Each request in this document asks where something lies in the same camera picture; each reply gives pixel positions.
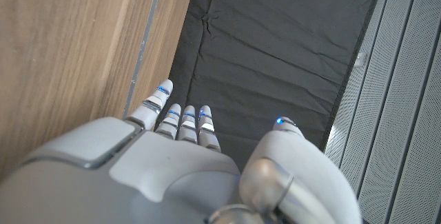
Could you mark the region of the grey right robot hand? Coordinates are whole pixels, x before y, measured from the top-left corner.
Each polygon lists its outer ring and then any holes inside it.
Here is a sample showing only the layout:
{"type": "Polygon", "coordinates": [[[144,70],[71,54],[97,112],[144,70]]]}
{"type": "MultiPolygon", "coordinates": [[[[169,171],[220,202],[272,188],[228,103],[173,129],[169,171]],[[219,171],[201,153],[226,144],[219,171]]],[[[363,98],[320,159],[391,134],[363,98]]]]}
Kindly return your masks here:
{"type": "Polygon", "coordinates": [[[345,176],[292,120],[276,119],[240,170],[210,108],[167,105],[172,89],[29,153],[1,182],[1,222],[362,222],[345,176]]]}

